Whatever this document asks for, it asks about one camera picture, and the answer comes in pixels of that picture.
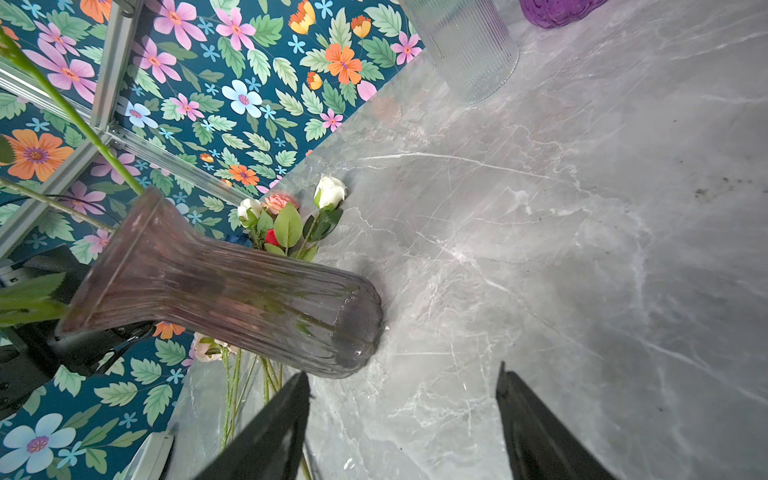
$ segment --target flower stem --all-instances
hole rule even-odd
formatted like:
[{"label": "flower stem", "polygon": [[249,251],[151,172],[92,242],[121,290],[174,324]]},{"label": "flower stem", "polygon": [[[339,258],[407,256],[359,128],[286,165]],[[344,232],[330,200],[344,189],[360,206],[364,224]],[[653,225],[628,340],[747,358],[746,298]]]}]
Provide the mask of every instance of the flower stem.
[{"label": "flower stem", "polygon": [[6,180],[5,178],[0,177],[0,186],[16,190],[21,195],[24,195],[25,197],[30,197],[34,200],[37,200],[39,202],[42,202],[48,205],[50,208],[54,208],[66,214],[70,214],[73,217],[78,218],[79,220],[83,220],[84,222],[90,223],[96,228],[101,228],[102,230],[107,231],[109,233],[115,232],[115,229],[113,227],[110,227],[106,223],[102,223],[96,219],[90,218],[88,215],[81,214],[76,210],[72,210],[69,207],[65,207],[64,205],[60,204],[56,200],[52,200],[51,198],[46,197],[45,195],[40,195],[34,190],[29,190],[28,188],[22,187],[21,185],[17,185],[11,181]]}]

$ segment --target orange flower print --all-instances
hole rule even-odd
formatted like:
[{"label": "orange flower print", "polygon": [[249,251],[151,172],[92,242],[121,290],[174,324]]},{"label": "orange flower print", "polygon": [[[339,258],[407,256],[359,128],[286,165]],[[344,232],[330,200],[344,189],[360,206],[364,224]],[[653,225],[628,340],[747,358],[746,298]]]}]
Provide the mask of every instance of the orange flower print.
[{"label": "orange flower print", "polygon": [[306,84],[308,84],[310,86],[310,88],[312,88],[313,90],[317,90],[318,88],[323,86],[323,79],[320,78],[320,76],[318,74],[316,74],[315,72],[311,71],[306,76]]},{"label": "orange flower print", "polygon": [[61,138],[51,134],[38,135],[29,129],[13,130],[13,137],[5,135],[11,144],[15,161],[8,174],[29,180],[37,175],[44,182],[72,155],[70,147],[61,146]]},{"label": "orange flower print", "polygon": [[80,0],[80,9],[97,23],[109,20],[109,12],[112,10],[112,0]]},{"label": "orange flower print", "polygon": [[331,75],[339,76],[339,81],[343,84],[348,84],[352,81],[353,85],[357,85],[362,80],[359,71],[362,71],[362,62],[355,57],[355,52],[350,47],[344,47],[342,50],[341,45],[335,43],[328,47],[326,50],[326,60],[331,62],[328,65],[328,69],[331,70]]},{"label": "orange flower print", "polygon": [[352,33],[365,38],[371,32],[371,19],[360,15],[352,19]]},{"label": "orange flower print", "polygon": [[299,11],[290,16],[290,29],[299,35],[306,35],[311,25],[315,25],[315,9],[310,0],[299,3]]},{"label": "orange flower print", "polygon": [[256,185],[259,183],[259,177],[256,172],[245,165],[233,165],[230,167],[230,173],[235,180],[243,182],[243,185]]},{"label": "orange flower print", "polygon": [[154,333],[152,336],[159,335],[163,340],[172,339],[174,338],[174,335],[181,335],[184,333],[184,330],[186,330],[184,327],[178,326],[171,322],[159,322],[154,327]]}]

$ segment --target vase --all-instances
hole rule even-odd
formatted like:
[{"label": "vase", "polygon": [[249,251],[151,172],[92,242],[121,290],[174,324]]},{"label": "vase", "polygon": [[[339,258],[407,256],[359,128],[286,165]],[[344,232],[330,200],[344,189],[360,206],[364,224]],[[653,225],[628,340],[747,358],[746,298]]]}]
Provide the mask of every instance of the vase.
[{"label": "vase", "polygon": [[338,379],[376,351],[382,317],[379,294],[362,277],[205,237],[151,187],[58,328],[66,334],[143,320],[176,323]]}]

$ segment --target green leaf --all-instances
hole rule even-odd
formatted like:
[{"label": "green leaf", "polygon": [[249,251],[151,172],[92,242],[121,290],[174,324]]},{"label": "green leaf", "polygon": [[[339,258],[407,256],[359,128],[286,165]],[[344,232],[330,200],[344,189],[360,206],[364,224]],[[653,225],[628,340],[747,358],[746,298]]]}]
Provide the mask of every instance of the green leaf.
[{"label": "green leaf", "polygon": [[115,440],[112,440],[112,442],[107,445],[108,447],[118,447],[118,448],[126,448],[130,447],[134,444],[138,439],[144,436],[144,434],[147,433],[147,430],[139,430],[137,432],[125,432],[123,435],[120,435]]},{"label": "green leaf", "polygon": [[170,191],[174,188],[174,182],[170,177],[163,175],[163,172],[159,168],[151,171],[149,179],[166,197],[170,195]]},{"label": "green leaf", "polygon": [[296,163],[296,152],[283,150],[275,155],[275,160],[286,168],[291,167]]},{"label": "green leaf", "polygon": [[304,58],[299,61],[299,65],[308,67],[311,71],[316,71],[318,73],[328,73],[330,72],[328,66],[331,65],[331,62],[326,60],[325,50],[313,48],[312,51],[308,51],[304,55]]},{"label": "green leaf", "polygon": [[221,100],[199,93],[190,95],[190,101],[196,101],[200,104],[199,110],[205,114],[215,114],[224,106],[224,102]]},{"label": "green leaf", "polygon": [[159,363],[155,363],[152,360],[144,359],[131,359],[131,375],[140,382],[141,385],[149,385],[160,378],[163,373],[163,368]]},{"label": "green leaf", "polygon": [[198,74],[200,78],[215,84],[224,77],[224,74],[219,71],[210,71],[207,68]]},{"label": "green leaf", "polygon": [[270,18],[269,15],[259,15],[250,24],[256,29],[253,34],[253,40],[262,47],[275,45],[283,36],[280,31],[283,30],[283,17]]},{"label": "green leaf", "polygon": [[118,424],[119,421],[120,419],[112,419],[109,422],[103,424],[102,426],[96,427],[95,429],[91,430],[83,439],[82,446],[87,447],[89,445],[93,445],[94,443],[99,443],[104,441],[104,439],[107,438],[107,434],[114,428],[115,425]]},{"label": "green leaf", "polygon": [[272,69],[277,73],[277,77],[288,85],[291,90],[296,91],[296,83],[299,78],[296,76],[296,69],[285,58],[278,57],[272,61]]},{"label": "green leaf", "polygon": [[266,85],[266,80],[272,74],[270,72],[270,61],[261,50],[249,50],[248,62],[253,69],[253,73],[259,75],[262,85]]},{"label": "green leaf", "polygon": [[94,389],[94,393],[110,407],[126,406],[136,396],[138,388],[133,382],[110,383],[109,386]]},{"label": "green leaf", "polygon": [[362,62],[362,70],[360,72],[360,76],[364,80],[384,80],[384,75],[382,75],[382,72],[379,70],[379,66],[375,63],[372,63],[367,60],[363,60]]},{"label": "green leaf", "polygon": [[323,102],[336,114],[343,114],[346,110],[346,102],[338,90],[330,84],[323,85]]},{"label": "green leaf", "polygon": [[232,43],[228,37],[219,37],[217,47],[221,52],[221,58],[227,63],[227,67],[232,68],[232,72],[234,72],[236,77],[242,77],[243,70],[245,69],[245,57],[243,54],[232,48]]},{"label": "green leaf", "polygon": [[304,113],[304,106],[301,105],[300,101],[276,88],[275,93],[277,93],[277,97],[280,99],[280,104],[285,107],[288,113],[294,117],[298,117]]},{"label": "green leaf", "polygon": [[85,466],[102,475],[107,473],[107,453],[101,449],[85,449]]},{"label": "green leaf", "polygon": [[26,31],[35,31],[35,24],[32,20],[16,5],[10,4],[5,0],[0,0],[0,18],[15,27],[21,27]]},{"label": "green leaf", "polygon": [[181,74],[184,76],[185,80],[192,84],[195,90],[198,92],[203,91],[203,89],[200,88],[200,81],[197,80],[197,75],[195,75],[189,68],[181,65]]},{"label": "green leaf", "polygon": [[182,363],[187,358],[187,350],[172,340],[163,341],[155,339],[154,348],[157,349],[155,355],[157,355],[162,363],[168,366]]},{"label": "green leaf", "polygon": [[19,102],[16,95],[0,93],[0,119],[7,118],[10,120],[26,109],[27,104]]},{"label": "green leaf", "polygon": [[352,46],[352,30],[349,28],[349,23],[346,22],[346,13],[343,7],[336,13],[336,17],[331,20],[331,27],[328,29],[328,33],[332,44],[337,43],[342,47]]},{"label": "green leaf", "polygon": [[80,429],[85,427],[88,424],[88,420],[90,420],[93,415],[96,415],[96,412],[98,412],[100,408],[101,404],[99,403],[92,406],[85,412],[77,412],[73,416],[69,417],[69,420],[67,420],[61,427],[63,429],[66,429],[67,427],[72,427],[73,429]]},{"label": "green leaf", "polygon": [[299,243],[301,231],[301,215],[291,203],[286,204],[275,219],[277,243],[283,247],[291,248]]},{"label": "green leaf", "polygon": [[144,413],[147,414],[149,426],[154,425],[157,417],[165,412],[165,408],[170,403],[170,398],[173,395],[174,391],[169,385],[158,385],[149,391],[147,399],[144,400]]},{"label": "green leaf", "polygon": [[264,152],[249,151],[249,152],[246,152],[246,155],[253,158],[255,161],[259,162],[262,165],[272,164],[272,157],[270,157],[268,154],[265,154]]},{"label": "green leaf", "polygon": [[395,66],[395,52],[386,40],[379,37],[364,38],[360,41],[360,46],[368,52],[368,58],[373,60],[379,67],[389,68]]},{"label": "green leaf", "polygon": [[239,137],[235,137],[232,134],[222,134],[221,140],[223,140],[223,142],[226,145],[229,145],[232,148],[236,148],[237,150],[245,150],[246,148],[248,148],[247,143],[245,143]]},{"label": "green leaf", "polygon": [[312,120],[306,122],[304,131],[306,132],[306,140],[312,141],[323,138],[323,135],[326,134],[328,129],[323,126],[323,123],[319,118],[313,118]]},{"label": "green leaf", "polygon": [[56,212],[47,212],[38,220],[38,231],[44,235],[48,235],[48,238],[61,238],[68,242],[74,242],[72,236],[72,230],[74,230],[64,215]]},{"label": "green leaf", "polygon": [[218,198],[216,198],[216,197],[203,197],[202,195],[199,195],[199,197],[200,197],[200,201],[203,202],[203,205],[205,205],[205,207],[208,210],[210,210],[212,212],[216,212],[216,213],[219,213],[222,210],[224,210],[224,202],[219,200]]},{"label": "green leaf", "polygon": [[62,37],[71,37],[80,41],[88,36],[90,23],[82,18],[70,16],[67,12],[53,11],[48,14],[48,20],[61,30]]},{"label": "green leaf", "polygon": [[378,28],[386,37],[396,37],[402,30],[402,17],[391,5],[368,7],[365,13],[373,20],[373,26]]}]

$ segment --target glass vase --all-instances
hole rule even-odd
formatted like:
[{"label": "glass vase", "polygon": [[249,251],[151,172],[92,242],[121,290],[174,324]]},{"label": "glass vase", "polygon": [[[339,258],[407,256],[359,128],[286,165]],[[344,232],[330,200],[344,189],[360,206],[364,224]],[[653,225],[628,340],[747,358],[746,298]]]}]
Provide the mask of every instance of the glass vase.
[{"label": "glass vase", "polygon": [[62,333],[171,322],[308,373],[361,369],[382,332],[379,294],[353,273],[214,240],[155,188],[109,240]]}]

